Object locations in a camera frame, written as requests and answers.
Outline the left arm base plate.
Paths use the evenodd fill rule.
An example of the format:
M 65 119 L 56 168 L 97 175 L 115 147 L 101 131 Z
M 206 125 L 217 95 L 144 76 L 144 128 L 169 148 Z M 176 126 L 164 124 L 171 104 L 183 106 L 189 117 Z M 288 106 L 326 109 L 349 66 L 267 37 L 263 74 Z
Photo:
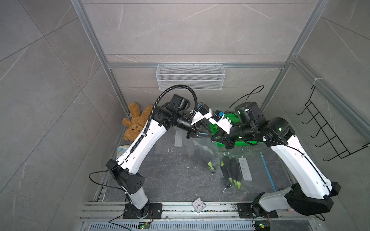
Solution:
M 126 204 L 124 209 L 123 219 L 160 219 L 162 216 L 163 204 L 150 203 L 146 204 L 142 209 L 137 209 L 132 204 Z

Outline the colourful tissue pack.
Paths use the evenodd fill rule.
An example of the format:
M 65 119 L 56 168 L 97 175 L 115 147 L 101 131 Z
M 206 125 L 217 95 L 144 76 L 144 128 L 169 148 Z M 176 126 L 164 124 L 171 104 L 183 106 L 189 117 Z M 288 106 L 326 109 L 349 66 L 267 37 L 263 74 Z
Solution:
M 116 150 L 116 159 L 123 156 L 124 153 L 130 148 L 130 145 L 122 145 L 119 146 Z

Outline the small white clock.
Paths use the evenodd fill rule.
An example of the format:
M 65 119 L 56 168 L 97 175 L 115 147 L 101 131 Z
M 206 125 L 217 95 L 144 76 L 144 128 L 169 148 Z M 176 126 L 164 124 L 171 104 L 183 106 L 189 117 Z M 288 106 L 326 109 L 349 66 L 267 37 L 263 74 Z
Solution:
M 199 214 L 206 208 L 206 204 L 200 197 L 198 197 L 195 201 L 192 202 L 192 207 Z

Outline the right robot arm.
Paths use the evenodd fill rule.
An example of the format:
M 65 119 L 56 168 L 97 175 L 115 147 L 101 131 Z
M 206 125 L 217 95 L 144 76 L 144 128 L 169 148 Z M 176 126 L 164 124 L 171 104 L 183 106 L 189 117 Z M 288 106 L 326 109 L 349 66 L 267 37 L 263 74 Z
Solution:
M 239 104 L 235 111 L 239 118 L 237 124 L 224 112 L 211 114 L 209 122 L 219 129 L 212 139 L 226 149 L 234 148 L 238 141 L 264 143 L 279 156 L 297 181 L 284 190 L 260 193 L 251 205 L 254 215 L 266 216 L 281 209 L 293 209 L 305 216 L 330 212 L 334 204 L 332 197 L 339 194 L 341 186 L 325 177 L 313 163 L 290 124 L 281 117 L 266 120 L 255 102 Z

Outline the clear zip-top bag blue zipper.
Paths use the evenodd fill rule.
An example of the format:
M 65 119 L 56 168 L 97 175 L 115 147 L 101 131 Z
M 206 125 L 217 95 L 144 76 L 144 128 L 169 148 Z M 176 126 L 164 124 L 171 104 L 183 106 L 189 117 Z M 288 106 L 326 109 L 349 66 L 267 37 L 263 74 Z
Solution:
M 273 190 L 260 149 L 240 146 L 233 150 L 221 149 L 219 154 L 222 179 L 213 200 L 249 202 L 259 193 Z

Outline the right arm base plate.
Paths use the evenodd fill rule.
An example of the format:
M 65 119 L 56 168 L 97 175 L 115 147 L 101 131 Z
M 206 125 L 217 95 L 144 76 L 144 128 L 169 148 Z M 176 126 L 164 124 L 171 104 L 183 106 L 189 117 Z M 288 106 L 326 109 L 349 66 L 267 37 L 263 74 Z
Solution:
M 277 212 L 266 212 L 259 205 L 252 203 L 237 203 L 236 210 L 239 218 L 278 218 Z

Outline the bagged eggplant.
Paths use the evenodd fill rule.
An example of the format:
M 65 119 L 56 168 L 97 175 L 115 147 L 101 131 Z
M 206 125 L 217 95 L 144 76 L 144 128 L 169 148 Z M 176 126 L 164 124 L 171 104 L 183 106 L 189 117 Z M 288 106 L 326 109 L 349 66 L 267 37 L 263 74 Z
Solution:
M 222 161 L 224 162 L 224 165 L 225 165 L 225 168 L 226 168 L 226 172 L 228 174 L 228 177 L 229 177 L 229 182 L 232 183 L 233 180 L 232 180 L 232 174 L 231 174 L 231 165 L 230 165 L 230 159 L 229 157 L 227 156 L 224 156 L 222 158 Z
M 224 162 L 223 161 L 220 164 L 220 169 L 221 169 L 222 174 L 223 174 L 224 184 L 226 186 L 228 186 L 229 185 L 229 177 L 228 177 L 228 174 L 226 172 L 226 168 L 225 168 L 225 165 L 224 165 Z

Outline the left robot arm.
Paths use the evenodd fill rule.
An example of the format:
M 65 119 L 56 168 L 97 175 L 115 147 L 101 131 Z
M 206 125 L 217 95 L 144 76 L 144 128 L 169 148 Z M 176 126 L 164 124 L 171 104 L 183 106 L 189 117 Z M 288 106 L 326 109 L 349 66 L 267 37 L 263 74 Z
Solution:
M 193 96 L 194 109 L 189 115 L 183 112 L 190 103 L 181 96 L 175 95 L 169 103 L 159 105 L 167 93 L 179 88 L 188 90 Z M 204 109 L 206 105 L 198 104 L 196 93 L 191 87 L 183 84 L 169 87 L 155 101 L 143 131 L 130 148 L 118 160 L 111 159 L 107 162 L 107 171 L 116 180 L 118 189 L 125 192 L 138 218 L 145 218 L 150 210 L 149 199 L 142 188 L 145 179 L 138 173 L 143 160 L 159 138 L 171 127 L 186 131 L 188 139 L 211 137 L 212 131 L 204 119 L 195 122 L 196 113 L 202 113 Z

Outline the black wall hook rack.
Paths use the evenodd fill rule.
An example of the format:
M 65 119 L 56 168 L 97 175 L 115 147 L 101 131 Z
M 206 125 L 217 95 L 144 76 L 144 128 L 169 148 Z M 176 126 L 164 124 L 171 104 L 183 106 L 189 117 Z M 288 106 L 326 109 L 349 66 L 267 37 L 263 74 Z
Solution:
M 344 159 L 364 149 L 369 148 L 370 147 L 369 142 L 362 145 L 359 149 L 355 151 L 350 151 L 347 148 L 347 146 L 344 144 L 342 139 L 338 136 L 337 132 L 334 130 L 330 122 L 324 117 L 324 115 L 319 111 L 318 107 L 313 103 L 312 98 L 313 98 L 315 89 L 316 89 L 315 86 L 311 87 L 310 89 L 311 93 L 310 93 L 308 100 L 304 104 L 304 108 L 302 109 L 301 112 L 298 112 L 296 114 L 300 116 L 304 114 L 308 114 L 310 116 L 307 122 L 302 122 L 303 125 L 309 125 L 312 121 L 314 121 L 315 124 L 318 126 L 317 133 L 315 135 L 310 135 L 310 137 L 314 139 L 322 134 L 325 139 L 320 145 L 315 144 L 316 148 L 321 148 L 329 144 L 330 147 L 333 149 L 334 156 L 327 158 L 327 159 L 323 159 L 323 161 L 329 162 L 336 158 Z

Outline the brown teddy bear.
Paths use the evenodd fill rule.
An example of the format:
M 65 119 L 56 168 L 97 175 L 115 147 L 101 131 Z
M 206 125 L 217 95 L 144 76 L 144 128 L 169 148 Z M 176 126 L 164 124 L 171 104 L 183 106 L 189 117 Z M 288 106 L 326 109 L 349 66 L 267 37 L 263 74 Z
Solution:
M 131 102 L 129 104 L 129 111 L 132 119 L 128 120 L 124 118 L 122 120 L 122 123 L 127 127 L 123 137 L 125 141 L 135 141 L 140 132 L 144 129 L 152 109 L 153 105 L 149 105 L 143 112 L 140 112 L 140 107 L 137 103 Z

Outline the dark eggplant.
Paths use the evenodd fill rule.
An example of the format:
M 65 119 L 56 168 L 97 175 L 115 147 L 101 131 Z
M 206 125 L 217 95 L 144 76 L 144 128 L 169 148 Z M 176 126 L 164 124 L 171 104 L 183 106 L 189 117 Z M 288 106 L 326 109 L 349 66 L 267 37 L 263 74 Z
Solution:
M 232 158 L 230 160 L 230 165 L 231 165 L 232 180 L 234 184 L 237 186 L 237 188 L 240 189 L 241 188 L 241 177 L 242 177 L 240 164 L 235 158 Z

